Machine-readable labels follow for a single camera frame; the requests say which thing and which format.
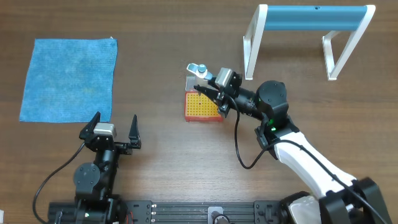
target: towel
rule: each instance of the towel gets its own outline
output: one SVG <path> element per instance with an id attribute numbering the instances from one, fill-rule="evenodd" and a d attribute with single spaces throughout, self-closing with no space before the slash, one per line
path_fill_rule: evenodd
<path id="1" fill-rule="evenodd" d="M 36 39 L 19 120 L 108 122 L 117 54 L 116 39 Z"/>

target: white stand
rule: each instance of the white stand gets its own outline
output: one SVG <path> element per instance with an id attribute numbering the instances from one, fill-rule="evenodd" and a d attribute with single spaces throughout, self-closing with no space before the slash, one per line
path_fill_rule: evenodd
<path id="1" fill-rule="evenodd" d="M 326 71 L 328 80 L 336 80 L 338 74 L 346 63 L 348 57 L 351 55 L 356 44 L 362 37 L 368 24 L 370 23 L 376 7 L 367 5 L 367 11 L 356 31 L 352 32 L 343 53 L 338 59 L 336 65 L 333 60 L 333 52 L 331 50 L 331 39 L 339 33 L 339 31 L 331 31 L 326 36 L 322 37 L 323 51 L 325 53 Z M 247 80 L 253 79 L 254 67 L 256 66 L 257 55 L 259 53 L 262 33 L 266 25 L 268 5 L 260 4 L 251 19 L 249 27 L 243 37 L 243 57 L 244 57 L 244 76 Z"/>

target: wooden tabletop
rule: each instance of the wooden tabletop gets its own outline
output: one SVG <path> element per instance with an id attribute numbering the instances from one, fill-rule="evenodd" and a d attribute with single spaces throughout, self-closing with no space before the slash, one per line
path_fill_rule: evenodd
<path id="1" fill-rule="evenodd" d="M 253 202 L 279 200 L 308 187 L 269 154 L 252 170 L 236 158 L 235 113 L 222 123 L 184 120 L 185 68 L 204 63 L 243 73 L 243 43 L 258 4 L 330 1 L 0 1 L 0 209 L 6 223 L 37 223 L 32 199 L 39 185 L 81 144 L 85 124 L 21 123 L 19 112 L 36 38 L 118 40 L 111 122 L 127 140 L 138 115 L 142 149 L 121 156 L 114 193 L 155 202 Z M 369 1 L 334 1 L 365 5 Z M 375 1 L 376 13 L 337 81 L 326 78 L 321 37 L 326 32 L 265 32 L 253 81 L 284 82 L 289 114 L 332 163 L 355 177 L 371 177 L 398 222 L 398 2 Z M 348 34 L 333 39 L 339 55 Z M 254 128 L 241 117 L 241 156 L 259 153 Z M 83 150 L 56 174 L 38 199 L 47 219 L 49 202 L 72 201 L 75 169 L 91 162 Z"/>

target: yellow grid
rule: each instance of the yellow grid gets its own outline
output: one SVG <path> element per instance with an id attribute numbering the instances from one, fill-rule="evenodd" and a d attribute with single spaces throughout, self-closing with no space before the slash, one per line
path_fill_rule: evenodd
<path id="1" fill-rule="evenodd" d="M 207 96 L 198 93 L 185 95 L 185 115 L 201 118 L 219 118 L 217 105 Z"/>

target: black cable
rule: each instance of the black cable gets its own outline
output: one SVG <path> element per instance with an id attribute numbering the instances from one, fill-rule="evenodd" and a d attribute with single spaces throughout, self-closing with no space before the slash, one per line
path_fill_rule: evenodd
<path id="1" fill-rule="evenodd" d="M 43 189 L 44 185 L 47 183 L 47 181 L 50 180 L 50 178 L 56 174 L 58 171 L 62 170 L 65 166 L 67 166 L 74 158 L 76 158 L 77 154 L 79 154 L 79 152 L 83 149 L 83 147 L 85 146 L 85 143 L 81 144 L 81 146 L 79 147 L 79 149 L 77 150 L 77 152 L 74 153 L 74 155 L 66 162 L 64 163 L 62 166 L 60 166 L 58 169 L 56 169 L 55 171 L 53 171 L 42 183 L 42 185 L 39 187 L 39 189 L 37 190 L 35 197 L 33 198 L 33 203 L 32 203 L 32 209 L 33 209 L 33 214 L 35 215 L 36 219 L 43 223 L 43 224 L 47 224 L 46 221 L 44 221 L 42 218 L 39 217 L 39 214 L 37 214 L 36 211 L 36 200 L 37 200 L 37 196 L 39 196 L 40 191 Z"/>
<path id="2" fill-rule="evenodd" d="M 380 213 L 378 213 L 376 211 L 376 209 L 374 209 L 372 207 L 372 205 L 370 205 L 365 199 L 363 199 L 360 195 L 358 195 L 354 190 L 352 190 L 350 187 L 348 187 L 343 181 L 341 181 L 336 174 L 332 173 L 325 165 L 323 165 L 323 163 L 321 161 L 318 160 L 318 158 L 316 158 L 310 151 L 308 151 L 304 146 L 290 141 L 290 140 L 285 140 L 285 139 L 280 139 L 276 142 L 273 142 L 271 144 L 269 144 L 265 149 L 263 149 L 259 155 L 256 157 L 256 159 L 253 161 L 253 163 L 250 166 L 246 166 L 244 165 L 241 156 L 239 155 L 239 148 L 238 148 L 238 123 L 239 123 L 239 119 L 240 119 L 240 112 L 239 112 L 239 108 L 235 102 L 235 100 L 230 97 L 229 95 L 225 95 L 229 101 L 234 105 L 235 110 L 236 110 L 236 122 L 235 122 L 235 129 L 234 129 L 234 140 L 235 140 L 235 151 L 236 151 L 236 156 L 238 157 L 238 161 L 241 163 L 241 165 L 243 166 L 243 168 L 245 169 L 252 169 L 254 167 L 254 165 L 256 165 L 257 161 L 261 158 L 261 156 L 268 150 L 272 149 L 272 147 L 274 147 L 276 144 L 278 143 L 290 143 L 293 144 L 294 146 L 297 146 L 298 148 L 300 148 L 300 150 L 303 150 L 305 153 L 307 153 L 320 167 L 322 167 L 322 169 L 331 176 L 331 178 L 333 178 L 333 180 L 335 180 L 336 182 L 338 182 L 341 186 L 343 186 L 351 195 L 353 195 L 357 200 L 359 200 L 363 207 L 366 207 L 367 209 L 369 209 L 370 211 L 373 212 L 373 214 L 375 214 L 380 221 L 382 221 L 384 224 L 388 224 L 388 222 L 385 221 L 385 219 L 383 219 L 383 217 L 381 217 Z"/>

